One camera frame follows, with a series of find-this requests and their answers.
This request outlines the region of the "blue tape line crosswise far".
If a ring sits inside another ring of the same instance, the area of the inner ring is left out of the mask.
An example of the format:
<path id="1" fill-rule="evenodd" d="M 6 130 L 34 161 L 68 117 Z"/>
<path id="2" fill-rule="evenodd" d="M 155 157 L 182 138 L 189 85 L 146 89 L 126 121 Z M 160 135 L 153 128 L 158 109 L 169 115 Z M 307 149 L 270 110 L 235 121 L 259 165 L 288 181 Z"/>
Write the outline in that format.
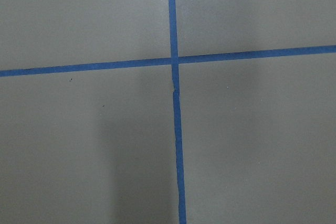
<path id="1" fill-rule="evenodd" d="M 200 62 L 212 62 L 212 61 L 243 60 L 243 59 L 330 54 L 330 53 L 335 53 L 335 45 L 231 52 L 231 53 L 210 54 L 210 55 L 182 56 L 179 57 L 177 60 L 173 60 L 171 58 L 155 58 L 155 59 L 127 60 L 127 61 L 114 61 L 114 62 L 101 62 L 101 63 L 86 63 L 79 65 L 39 67 L 29 69 L 11 69 L 11 70 L 2 70 L 1 77 L 108 70 L 108 69 L 120 69 L 120 68 L 165 66 L 165 65 L 171 65 L 173 63 L 187 64 L 187 63 L 200 63 Z"/>

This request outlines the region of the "blue tape line lengthwise right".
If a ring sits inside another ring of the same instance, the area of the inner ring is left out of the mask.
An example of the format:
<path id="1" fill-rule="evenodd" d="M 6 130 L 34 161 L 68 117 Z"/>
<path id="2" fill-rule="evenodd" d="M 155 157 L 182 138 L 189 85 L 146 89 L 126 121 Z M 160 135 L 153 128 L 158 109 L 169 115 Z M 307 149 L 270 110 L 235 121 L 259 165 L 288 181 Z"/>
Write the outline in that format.
<path id="1" fill-rule="evenodd" d="M 183 140 L 182 140 L 182 119 L 180 108 L 180 75 L 179 75 L 179 53 L 177 41 L 177 19 L 176 0 L 169 1 L 169 24 L 170 24 L 170 49 L 171 49 L 171 72 L 173 83 L 173 113 L 176 153 L 176 177 L 178 188 L 178 220 L 179 223 L 187 223 L 185 184 L 184 184 L 184 162 L 183 162 Z"/>

